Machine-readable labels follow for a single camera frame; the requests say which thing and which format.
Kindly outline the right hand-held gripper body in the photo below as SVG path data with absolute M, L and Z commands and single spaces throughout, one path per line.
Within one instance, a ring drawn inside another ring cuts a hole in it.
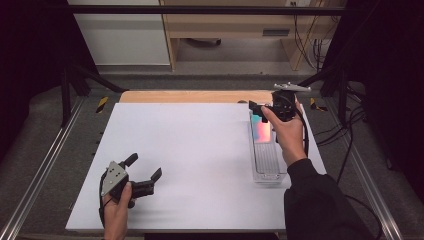
M 292 83 L 275 84 L 272 93 L 272 111 L 283 122 L 290 121 L 296 115 L 295 93 L 310 92 L 310 87 Z

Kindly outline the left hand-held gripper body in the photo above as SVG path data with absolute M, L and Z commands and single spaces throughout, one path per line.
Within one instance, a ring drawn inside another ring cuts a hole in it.
M 100 180 L 100 198 L 109 194 L 114 201 L 118 202 L 120 200 L 123 188 L 129 182 L 129 174 L 126 168 L 124 161 L 120 163 L 112 161 L 109 164 Z M 153 195 L 155 183 L 151 178 L 141 182 L 131 181 L 132 196 L 128 207 L 133 208 L 135 206 L 134 199 Z

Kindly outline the clear plastic box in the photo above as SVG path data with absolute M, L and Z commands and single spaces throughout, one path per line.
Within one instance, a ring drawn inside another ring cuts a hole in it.
M 251 131 L 251 150 L 253 179 L 261 184 L 279 184 L 287 174 L 287 167 L 282 157 L 282 151 L 276 142 L 276 134 L 271 125 L 272 138 L 269 143 L 255 143 L 252 135 L 250 112 L 250 131 Z

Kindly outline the person's right hand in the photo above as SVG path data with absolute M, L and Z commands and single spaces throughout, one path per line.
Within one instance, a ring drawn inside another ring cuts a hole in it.
M 276 132 L 277 140 L 282 149 L 282 156 L 287 166 L 307 158 L 303 144 L 302 109 L 298 101 L 295 102 L 295 106 L 298 113 L 288 122 L 281 121 L 267 106 L 261 107 L 262 113 Z

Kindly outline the person's left hand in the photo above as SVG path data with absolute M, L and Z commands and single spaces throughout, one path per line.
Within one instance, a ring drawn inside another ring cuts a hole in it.
M 103 198 L 104 220 L 106 224 L 127 223 L 128 203 L 131 200 L 131 196 L 132 186 L 130 182 L 127 182 L 118 202 L 114 202 L 109 194 Z

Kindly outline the yellow black hazard tape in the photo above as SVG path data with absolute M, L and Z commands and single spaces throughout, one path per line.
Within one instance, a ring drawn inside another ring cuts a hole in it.
M 108 101 L 108 97 L 106 97 L 106 96 L 102 97 L 100 99 L 99 104 L 98 104 L 97 109 L 96 109 L 96 113 L 101 113 L 103 111 L 107 101 Z
M 316 104 L 316 101 L 315 101 L 315 99 L 314 99 L 314 98 L 310 98 L 310 108 L 311 108 L 311 110 L 317 110 L 317 111 L 321 111 L 321 112 L 326 112 L 326 111 L 328 111 L 328 108 L 327 108 L 327 107 L 324 107 L 324 106 L 318 106 L 318 105 Z

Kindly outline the black chair base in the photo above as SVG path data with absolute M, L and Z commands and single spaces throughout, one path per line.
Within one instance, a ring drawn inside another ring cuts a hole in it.
M 197 47 L 212 47 L 219 46 L 222 43 L 222 39 L 194 39 L 186 38 L 186 42 L 192 46 Z

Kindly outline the wooden desk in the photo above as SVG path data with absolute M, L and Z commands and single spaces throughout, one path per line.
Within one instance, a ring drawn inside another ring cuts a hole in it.
M 286 7 L 286 0 L 158 0 L 162 6 Z M 311 0 L 308 7 L 333 7 L 333 0 Z M 310 43 L 330 40 L 338 19 L 330 16 L 164 14 L 171 63 L 182 39 L 273 39 L 279 42 L 294 71 L 307 59 Z M 263 29 L 290 29 L 286 37 L 263 37 Z

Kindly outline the dark curtain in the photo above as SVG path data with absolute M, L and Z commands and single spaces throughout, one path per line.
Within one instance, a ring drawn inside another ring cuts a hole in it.
M 424 201 L 424 0 L 348 0 L 325 63 L 365 87 L 364 107 L 391 162 Z
M 68 0 L 0 0 L 0 161 L 29 114 L 29 102 L 60 85 L 63 69 L 97 68 Z

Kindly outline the white cabinet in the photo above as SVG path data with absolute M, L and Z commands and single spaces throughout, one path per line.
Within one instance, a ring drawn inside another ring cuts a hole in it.
M 160 14 L 75 14 L 96 65 L 169 65 Z

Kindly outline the black frame strut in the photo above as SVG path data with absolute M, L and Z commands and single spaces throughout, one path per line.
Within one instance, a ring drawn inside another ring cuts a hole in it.
M 78 96 L 88 96 L 91 88 L 86 82 L 87 79 L 94 80 L 115 93 L 126 92 L 126 89 L 113 84 L 98 73 L 79 65 L 68 65 L 61 73 L 62 127 L 66 126 L 71 119 L 70 87 L 74 88 Z
M 315 75 L 303 80 L 300 86 L 310 86 L 320 80 L 323 81 L 320 89 L 321 95 L 323 97 L 337 97 L 335 100 L 337 119 L 343 126 L 346 126 L 348 80 L 345 70 L 337 64 L 329 65 Z

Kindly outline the aluminium floor rail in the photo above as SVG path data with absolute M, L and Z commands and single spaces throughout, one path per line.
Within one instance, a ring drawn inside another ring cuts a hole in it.
M 8 222 L 0 231 L 0 240 L 15 240 L 18 236 L 18 233 L 32 209 L 52 167 L 54 166 L 85 101 L 85 97 L 76 98 L 75 104 L 71 108 L 69 120 L 59 129 L 25 194 L 21 198 Z
M 404 240 L 383 195 L 354 144 L 353 122 L 358 120 L 363 113 L 364 111 L 360 105 L 353 106 L 351 111 L 346 113 L 347 133 L 342 137 L 343 144 L 347 149 L 346 157 L 351 159 L 353 169 L 367 197 L 369 207 L 380 223 L 380 229 L 385 236 L 385 240 Z

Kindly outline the black frame bar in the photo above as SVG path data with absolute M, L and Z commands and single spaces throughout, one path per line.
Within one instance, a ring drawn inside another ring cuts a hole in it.
M 207 15 L 302 15 L 342 16 L 345 8 L 319 7 L 250 7 L 250 6 L 130 6 L 69 5 L 75 14 L 207 14 Z

